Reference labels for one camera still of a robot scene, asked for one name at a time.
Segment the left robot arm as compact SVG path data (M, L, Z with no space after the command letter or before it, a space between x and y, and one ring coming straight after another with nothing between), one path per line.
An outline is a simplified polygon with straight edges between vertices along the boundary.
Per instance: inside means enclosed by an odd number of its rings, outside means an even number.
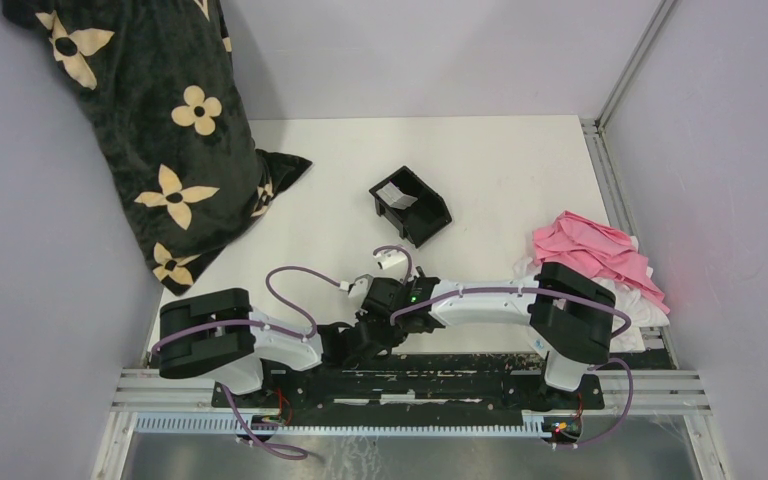
M207 378L259 407L275 391L266 362L296 372L354 367L390 353L405 339L402 329L367 312L353 325L318 325L309 336L254 308L246 290L233 288L162 306L160 338L151 355L163 378Z

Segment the black plastic tray box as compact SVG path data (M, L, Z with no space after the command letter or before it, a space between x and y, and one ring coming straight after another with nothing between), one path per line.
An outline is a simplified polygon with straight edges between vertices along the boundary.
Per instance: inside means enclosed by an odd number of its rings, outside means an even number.
M453 222L443 197L407 166L375 184L369 193L376 214L386 218L399 237L416 248Z

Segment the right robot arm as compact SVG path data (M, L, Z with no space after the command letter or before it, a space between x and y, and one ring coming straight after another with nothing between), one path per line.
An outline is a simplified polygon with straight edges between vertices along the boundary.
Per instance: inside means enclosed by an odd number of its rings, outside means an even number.
M456 282L418 274L400 282L374 277L350 291L359 321L383 330L390 351L411 334L463 325L514 325L525 330L545 365L537 382L540 400L562 408L584 376L609 359L613 338L630 317L607 288L555 262L535 274L505 281Z

